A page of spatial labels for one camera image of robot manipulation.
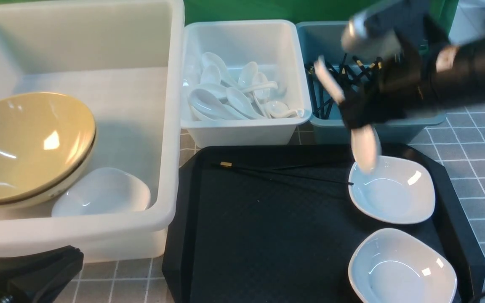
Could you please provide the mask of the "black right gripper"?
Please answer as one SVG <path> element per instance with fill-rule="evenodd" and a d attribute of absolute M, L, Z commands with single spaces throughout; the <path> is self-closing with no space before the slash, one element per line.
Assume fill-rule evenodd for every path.
<path fill-rule="evenodd" d="M 432 17 L 394 25 L 369 43 L 383 44 L 382 67 L 358 91 L 345 92 L 339 111 L 346 128 L 407 119 L 437 105 L 432 78 L 450 69 L 445 52 L 451 44 Z"/>

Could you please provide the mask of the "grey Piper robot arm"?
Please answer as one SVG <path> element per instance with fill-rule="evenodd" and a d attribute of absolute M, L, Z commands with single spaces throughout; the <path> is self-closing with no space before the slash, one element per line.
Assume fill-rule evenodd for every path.
<path fill-rule="evenodd" d="M 318 57 L 313 72 L 322 88 L 337 104 L 343 124 L 351 134 L 352 154 L 356 165 L 366 174 L 376 169 L 381 146 L 374 124 L 404 120 L 415 112 L 439 106 L 454 109 L 485 97 L 485 38 L 464 45 L 451 44 L 441 27 L 428 15 L 420 17 L 423 25 L 408 25 L 394 20 L 377 26 L 366 21 L 366 34 L 357 33 L 354 19 L 345 27 L 342 46 L 354 53 L 357 47 L 367 50 L 389 36 L 398 43 L 397 54 L 368 67 L 369 79 L 352 82 L 331 73 L 325 59 Z M 31 278 L 40 282 L 40 290 L 8 288 L 6 275 L 0 282 L 0 303 L 51 303 L 67 282 L 83 266 L 83 252 L 64 246 L 36 254 L 2 258 L 10 262 L 10 279 Z"/>

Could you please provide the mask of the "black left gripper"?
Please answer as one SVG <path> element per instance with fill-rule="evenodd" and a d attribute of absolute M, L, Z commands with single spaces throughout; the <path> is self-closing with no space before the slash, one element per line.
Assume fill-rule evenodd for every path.
<path fill-rule="evenodd" d="M 53 303 L 83 268 L 74 246 L 0 258 L 0 303 Z"/>

